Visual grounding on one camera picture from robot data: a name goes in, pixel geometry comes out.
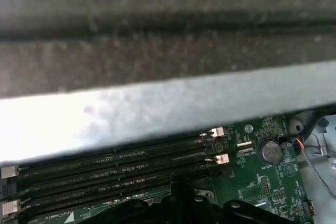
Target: wire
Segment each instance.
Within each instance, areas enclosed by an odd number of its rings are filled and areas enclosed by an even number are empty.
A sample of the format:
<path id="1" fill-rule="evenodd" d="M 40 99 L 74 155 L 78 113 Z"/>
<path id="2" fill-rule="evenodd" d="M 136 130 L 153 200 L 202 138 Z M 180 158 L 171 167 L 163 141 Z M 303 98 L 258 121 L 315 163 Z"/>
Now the wire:
<path id="1" fill-rule="evenodd" d="M 321 178 L 320 174 L 318 173 L 318 171 L 316 170 L 316 168 L 314 167 L 312 161 L 310 160 L 310 158 L 308 157 L 308 154 L 306 152 L 306 150 L 304 149 L 304 145 L 303 143 L 301 142 L 300 140 L 300 137 L 296 137 L 295 138 L 296 141 L 298 141 L 300 147 L 301 147 L 301 150 L 302 150 L 302 153 L 310 167 L 310 169 L 313 171 L 315 177 L 319 180 L 319 182 L 322 184 L 322 186 L 324 186 L 324 188 L 327 190 L 327 192 L 330 194 L 330 196 L 334 199 L 336 199 L 336 195 L 332 192 L 332 190 L 329 188 L 329 186 L 327 185 L 327 183 Z"/>
<path id="2" fill-rule="evenodd" d="M 299 143 L 299 145 L 300 145 L 300 147 L 301 147 L 301 150 L 304 150 L 304 145 L 303 145 L 303 143 L 301 142 L 301 140 L 299 139 L 299 137 L 296 137 L 295 140 L 298 141 L 298 143 Z"/>

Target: white plastic part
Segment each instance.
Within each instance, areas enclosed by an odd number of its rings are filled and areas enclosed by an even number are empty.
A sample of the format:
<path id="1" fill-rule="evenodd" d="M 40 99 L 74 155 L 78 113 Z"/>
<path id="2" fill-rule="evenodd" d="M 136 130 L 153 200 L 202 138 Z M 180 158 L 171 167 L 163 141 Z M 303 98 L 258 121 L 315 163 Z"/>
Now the white plastic part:
<path id="1" fill-rule="evenodd" d="M 1 178 L 10 178 L 19 175 L 19 167 L 17 165 L 6 166 L 1 168 Z"/>
<path id="2" fill-rule="evenodd" d="M 224 136 L 223 127 L 214 128 L 214 129 L 211 130 L 211 132 L 212 132 L 213 137 Z"/>
<path id="3" fill-rule="evenodd" d="M 216 156 L 216 159 L 217 159 L 216 163 L 218 165 L 229 163 L 229 156 L 227 154 L 218 155 Z"/>
<path id="4" fill-rule="evenodd" d="M 2 214 L 9 215 L 21 209 L 20 200 L 13 200 L 2 204 Z"/>
<path id="5" fill-rule="evenodd" d="M 249 145 L 249 144 L 252 144 L 252 141 L 249 141 L 249 142 L 243 142 L 243 143 L 237 144 L 237 146 L 238 146 L 238 147 L 241 147 L 241 146 L 245 146 L 245 145 Z"/>

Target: black plastic part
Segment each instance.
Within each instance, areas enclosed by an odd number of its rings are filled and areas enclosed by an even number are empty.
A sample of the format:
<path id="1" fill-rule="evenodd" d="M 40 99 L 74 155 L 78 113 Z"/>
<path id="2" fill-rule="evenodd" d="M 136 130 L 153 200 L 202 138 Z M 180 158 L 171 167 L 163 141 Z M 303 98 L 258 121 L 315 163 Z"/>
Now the black plastic part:
<path id="1" fill-rule="evenodd" d="M 149 205 L 139 199 L 129 200 L 118 206 L 106 209 L 102 213 L 95 215 L 81 222 L 82 224 L 98 224 L 98 223 L 121 223 L 125 220 L 140 218 L 149 208 Z"/>
<path id="2" fill-rule="evenodd" d="M 17 194 L 17 184 L 10 183 L 2 186 L 2 195 L 0 195 L 0 199 L 7 198 L 10 196 L 14 196 Z"/>
<path id="3" fill-rule="evenodd" d="M 316 215 L 312 200 L 305 199 L 301 203 L 302 203 L 302 206 L 303 206 L 303 210 L 304 210 L 304 212 L 307 216 L 312 217 L 312 216 Z"/>
<path id="4" fill-rule="evenodd" d="M 231 200 L 223 205 L 224 216 L 237 223 L 293 224 L 292 221 L 255 207 L 241 200 Z"/>
<path id="5" fill-rule="evenodd" d="M 325 118 L 322 118 L 318 123 L 317 123 L 321 128 L 326 128 L 329 125 L 329 121 Z"/>

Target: gray cable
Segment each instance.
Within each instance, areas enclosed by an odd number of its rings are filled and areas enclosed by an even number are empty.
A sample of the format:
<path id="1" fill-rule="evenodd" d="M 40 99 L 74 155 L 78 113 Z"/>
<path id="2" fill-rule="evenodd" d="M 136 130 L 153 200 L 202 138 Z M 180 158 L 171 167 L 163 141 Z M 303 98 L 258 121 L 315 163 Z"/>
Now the gray cable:
<path id="1" fill-rule="evenodd" d="M 320 174 L 317 172 L 316 168 L 314 167 L 314 165 L 312 164 L 310 158 L 308 157 L 308 154 L 306 152 L 306 150 L 302 150 L 302 153 L 309 165 L 309 167 L 311 168 L 311 170 L 313 171 L 313 173 L 315 174 L 316 178 L 321 182 L 321 184 L 325 187 L 325 189 L 328 191 L 328 193 L 330 194 L 331 197 L 333 197 L 334 199 L 336 199 L 336 195 L 331 191 L 331 189 L 329 188 L 329 186 L 327 185 L 327 183 L 321 178 Z"/>

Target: dimm slot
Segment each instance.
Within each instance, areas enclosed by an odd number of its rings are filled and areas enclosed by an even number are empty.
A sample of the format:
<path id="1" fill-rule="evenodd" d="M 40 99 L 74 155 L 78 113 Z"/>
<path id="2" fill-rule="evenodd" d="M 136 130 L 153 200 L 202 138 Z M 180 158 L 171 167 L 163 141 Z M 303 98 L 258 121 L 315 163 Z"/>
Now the dimm slot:
<path id="1" fill-rule="evenodd" d="M 202 157 L 196 157 L 196 158 L 190 158 L 190 159 L 183 159 L 181 161 L 175 162 L 175 163 L 164 163 L 162 162 L 160 165 L 158 166 L 154 166 L 154 167 L 150 167 L 150 168 L 146 168 L 144 170 L 138 170 L 138 169 L 130 169 L 130 171 L 128 173 L 123 173 L 123 174 L 118 174 L 115 173 L 115 169 L 108 169 L 108 170 L 103 170 L 102 172 L 104 173 L 104 178 L 97 178 L 93 181 L 87 181 L 85 182 L 85 179 L 80 180 L 81 178 L 91 178 L 91 177 L 102 177 L 102 176 L 97 176 L 97 174 L 102 174 L 101 172 L 95 172 L 92 174 L 83 174 L 81 176 L 76 176 L 73 178 L 66 178 L 63 180 L 68 180 L 68 181 L 82 181 L 83 183 L 68 183 L 65 186 L 62 186 L 60 188 L 57 187 L 53 187 L 52 183 L 49 185 L 46 185 L 46 187 L 44 188 L 45 190 L 40 190 L 40 187 L 36 186 L 35 192 L 31 193 L 29 196 L 30 197 L 45 197 L 51 194 L 56 194 L 56 193 L 61 193 L 64 191 L 70 191 L 70 190 L 74 190 L 77 188 L 83 188 L 83 187 L 87 187 L 87 186 L 91 186 L 91 185 L 98 185 L 98 184 L 102 184 L 102 183 L 106 183 L 106 182 L 111 182 L 114 180 L 118 180 L 118 179 L 125 179 L 125 178 L 129 178 L 129 177 L 133 177 L 133 176 L 137 176 L 137 175 L 141 175 L 141 174 L 149 174 L 152 172 L 156 172 L 158 170 L 161 169 L 178 169 L 179 167 L 185 167 L 185 166 L 192 166 L 198 163 L 204 163 L 204 159 Z"/>
<path id="2" fill-rule="evenodd" d="M 166 171 L 158 171 L 157 173 L 153 174 L 148 174 L 144 176 L 139 176 L 131 179 L 125 179 L 121 181 L 117 181 L 114 183 L 108 183 L 104 185 L 99 185 L 99 186 L 93 186 L 81 190 L 76 190 L 76 191 L 71 191 L 69 193 L 63 193 L 55 196 L 50 196 L 46 198 L 42 198 L 39 200 L 34 200 L 30 205 L 30 207 L 41 207 L 44 205 L 50 205 L 50 204 L 55 204 L 59 203 L 61 201 L 67 201 L 67 200 L 75 200 L 76 198 L 83 198 L 83 197 L 89 197 L 92 196 L 92 194 L 97 195 L 99 193 L 105 194 L 109 190 L 114 190 L 114 189 L 122 189 L 122 188 L 130 188 L 132 187 L 143 184 L 143 183 L 148 183 L 150 181 L 154 180 L 160 180 L 160 179 L 170 179 L 171 173 L 181 173 L 184 169 L 170 169 Z"/>
<path id="3" fill-rule="evenodd" d="M 193 141 L 189 141 L 186 143 L 175 143 L 175 144 L 166 144 L 165 146 L 160 146 L 160 151 L 156 148 L 147 148 L 147 149 L 139 149 L 134 150 L 133 152 L 125 152 L 123 153 L 113 153 L 106 154 L 99 157 L 94 158 L 85 158 L 79 161 L 67 162 L 63 164 L 59 164 L 56 166 L 48 166 L 43 168 L 33 168 L 23 171 L 20 175 L 18 175 L 15 179 L 32 179 L 34 177 L 42 177 L 40 179 L 45 180 L 46 176 L 66 176 L 67 174 L 80 173 L 83 170 L 95 170 L 96 166 L 110 166 L 111 163 L 130 163 L 138 160 L 156 158 L 159 156 L 171 155 L 182 153 L 191 149 L 203 148 L 202 144 L 195 144 Z"/>
<path id="4" fill-rule="evenodd" d="M 119 196 L 118 198 L 120 198 L 124 194 L 129 194 L 130 192 L 139 192 L 139 191 L 145 190 L 147 188 L 149 189 L 149 188 L 155 187 L 155 186 L 166 185 L 169 182 L 170 182 L 170 178 L 166 178 L 166 179 L 157 180 L 157 181 L 154 181 L 154 182 L 134 186 L 134 187 L 132 187 L 132 191 L 128 191 L 129 188 L 122 188 L 122 189 L 118 189 L 118 190 L 105 192 L 104 194 L 98 194 L 98 195 L 95 195 L 95 196 L 91 196 L 91 197 L 88 197 L 88 198 L 72 200 L 72 201 L 64 202 L 64 203 L 60 203 L 60 204 L 53 204 L 53 205 L 48 206 L 48 207 L 31 208 L 30 211 L 29 211 L 29 214 L 30 215 L 42 214 L 43 212 L 48 212 L 48 211 L 52 211 L 52 210 L 56 210 L 56 209 L 64 209 L 64 208 L 68 208 L 68 207 L 73 206 L 73 205 L 89 203 L 89 202 L 93 202 L 93 201 L 96 201 L 96 200 L 97 201 L 98 200 L 103 200 L 103 199 L 111 198 L 111 197 L 114 197 L 114 196 L 117 196 L 117 195 Z"/>
<path id="5" fill-rule="evenodd" d="M 75 176 L 71 176 L 68 178 L 66 177 L 62 179 L 56 179 L 54 181 L 49 181 L 49 182 L 44 182 L 44 183 L 39 183 L 37 185 L 33 185 L 30 188 L 28 188 L 26 192 L 29 193 L 29 195 L 31 195 L 34 193 L 39 193 L 40 191 L 43 191 L 43 190 L 52 189 L 54 191 L 57 187 L 60 187 L 60 186 L 66 187 L 66 186 L 73 185 L 76 183 L 85 182 L 85 180 L 94 180 L 94 179 L 98 179 L 101 177 L 107 177 L 107 176 L 110 176 L 110 177 L 114 176 L 116 178 L 120 178 L 121 174 L 126 173 L 126 176 L 127 176 L 127 173 L 149 169 L 151 167 L 155 167 L 156 165 L 162 166 L 164 164 L 168 164 L 169 166 L 172 166 L 176 163 L 178 164 L 180 162 L 183 162 L 186 159 L 193 159 L 193 158 L 202 159 L 201 157 L 197 157 L 197 156 L 200 156 L 199 150 L 192 150 L 190 152 L 183 153 L 183 155 L 184 155 L 184 158 L 181 158 L 180 154 L 178 154 L 174 156 L 168 156 L 168 157 L 163 157 L 160 159 L 155 159 L 153 161 L 140 162 L 140 163 L 135 163 L 132 165 L 127 165 L 127 166 L 117 166 L 115 168 L 97 170 L 97 171 L 90 172 L 90 173 L 87 173 L 86 170 L 84 170 L 85 173 L 80 174 L 80 175 L 75 175 Z"/>
<path id="6" fill-rule="evenodd" d="M 162 186 L 153 187 L 153 188 L 150 188 L 148 190 L 139 191 L 136 194 L 146 194 L 150 191 L 165 190 L 165 189 L 168 190 L 169 188 L 170 188 L 170 185 L 166 184 L 166 185 L 162 185 Z M 93 205 L 98 205 L 98 204 L 102 204 L 102 203 L 106 203 L 106 202 L 114 202 L 114 201 L 117 201 L 117 200 L 119 200 L 120 202 L 123 202 L 123 201 L 127 200 L 127 198 L 132 197 L 132 196 L 134 196 L 134 193 L 125 194 L 123 197 L 115 196 L 115 197 L 112 197 L 112 198 L 107 198 L 107 199 L 103 199 L 103 200 L 99 200 L 99 201 L 95 201 L 95 202 L 90 202 L 90 203 L 86 203 L 86 204 L 82 204 L 82 205 L 77 205 L 75 207 L 70 207 L 70 208 L 67 208 L 67 209 L 57 210 L 57 211 L 53 211 L 53 212 L 50 212 L 50 213 L 47 213 L 47 214 L 35 216 L 30 221 L 32 221 L 32 223 L 33 223 L 33 222 L 36 222 L 39 219 L 45 219 L 45 218 L 48 218 L 50 216 L 54 216 L 54 215 L 57 215 L 57 214 L 62 214 L 64 212 L 74 211 L 76 209 L 81 209 L 81 208 L 84 208 L 84 207 L 90 207 L 90 206 L 93 206 Z"/>

